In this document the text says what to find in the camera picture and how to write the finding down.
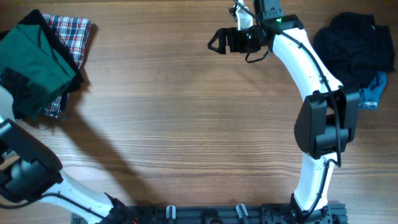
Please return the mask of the red plaid shirt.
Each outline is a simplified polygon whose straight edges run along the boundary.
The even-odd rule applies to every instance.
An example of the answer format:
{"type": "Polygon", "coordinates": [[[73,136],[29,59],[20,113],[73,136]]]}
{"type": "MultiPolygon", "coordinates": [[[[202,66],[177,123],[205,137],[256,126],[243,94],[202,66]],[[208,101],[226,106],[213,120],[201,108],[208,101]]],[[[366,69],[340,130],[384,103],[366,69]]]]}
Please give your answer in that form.
{"type": "MultiPolygon", "coordinates": [[[[43,15],[51,31],[68,50],[68,54],[75,62],[78,71],[85,60],[85,48],[89,38],[91,21],[86,18],[43,15]]],[[[65,110],[70,94],[65,93],[49,104],[43,115],[58,118],[65,110]]]]}

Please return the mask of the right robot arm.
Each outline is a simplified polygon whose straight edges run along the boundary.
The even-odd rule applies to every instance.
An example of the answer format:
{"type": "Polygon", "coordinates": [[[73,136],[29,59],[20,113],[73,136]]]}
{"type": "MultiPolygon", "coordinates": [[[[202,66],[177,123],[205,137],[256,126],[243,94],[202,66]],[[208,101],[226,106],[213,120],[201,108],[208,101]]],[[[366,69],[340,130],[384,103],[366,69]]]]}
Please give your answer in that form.
{"type": "Polygon", "coordinates": [[[295,14],[284,15],[279,1],[253,6],[251,12],[235,1],[229,13],[237,27],[218,29],[208,48],[249,56],[267,47],[290,73],[303,101],[294,125],[303,156],[298,186],[281,216],[287,223],[321,222],[331,216],[327,193],[333,170],[341,167],[341,155],[355,136],[359,94],[331,74],[295,14]]]}

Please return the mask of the black crumpled garment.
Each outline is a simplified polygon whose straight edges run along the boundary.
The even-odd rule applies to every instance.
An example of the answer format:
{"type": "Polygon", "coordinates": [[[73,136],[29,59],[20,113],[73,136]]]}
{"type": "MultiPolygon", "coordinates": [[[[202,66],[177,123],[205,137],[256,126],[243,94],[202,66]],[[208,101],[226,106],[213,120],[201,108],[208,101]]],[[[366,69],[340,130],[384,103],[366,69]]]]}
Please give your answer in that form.
{"type": "Polygon", "coordinates": [[[366,88],[377,72],[393,72],[395,51],[391,30],[371,14],[343,12],[313,38],[313,48],[343,86],[366,88]]]}

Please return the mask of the blue denim garment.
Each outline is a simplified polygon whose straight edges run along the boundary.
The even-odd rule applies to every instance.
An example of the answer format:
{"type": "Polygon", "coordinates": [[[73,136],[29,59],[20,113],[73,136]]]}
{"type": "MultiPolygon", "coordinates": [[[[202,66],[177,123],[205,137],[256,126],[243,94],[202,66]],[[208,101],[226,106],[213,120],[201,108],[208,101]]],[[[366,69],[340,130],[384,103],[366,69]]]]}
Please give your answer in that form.
{"type": "Polygon", "coordinates": [[[381,95],[387,85],[387,73],[378,71],[366,88],[359,89],[359,109],[377,110],[381,95]]]}

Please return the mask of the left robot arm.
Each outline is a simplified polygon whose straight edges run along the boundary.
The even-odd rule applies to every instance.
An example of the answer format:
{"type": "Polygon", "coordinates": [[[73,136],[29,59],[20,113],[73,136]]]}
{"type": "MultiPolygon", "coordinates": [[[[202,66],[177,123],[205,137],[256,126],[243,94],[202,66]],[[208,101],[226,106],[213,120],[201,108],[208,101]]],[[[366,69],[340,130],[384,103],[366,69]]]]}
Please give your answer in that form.
{"type": "Polygon", "coordinates": [[[13,210],[36,202],[68,210],[87,223],[136,223],[130,209],[104,192],[96,192],[69,176],[60,159],[14,118],[12,95],[1,89],[1,162],[18,159],[1,169],[1,208],[13,210]]]}

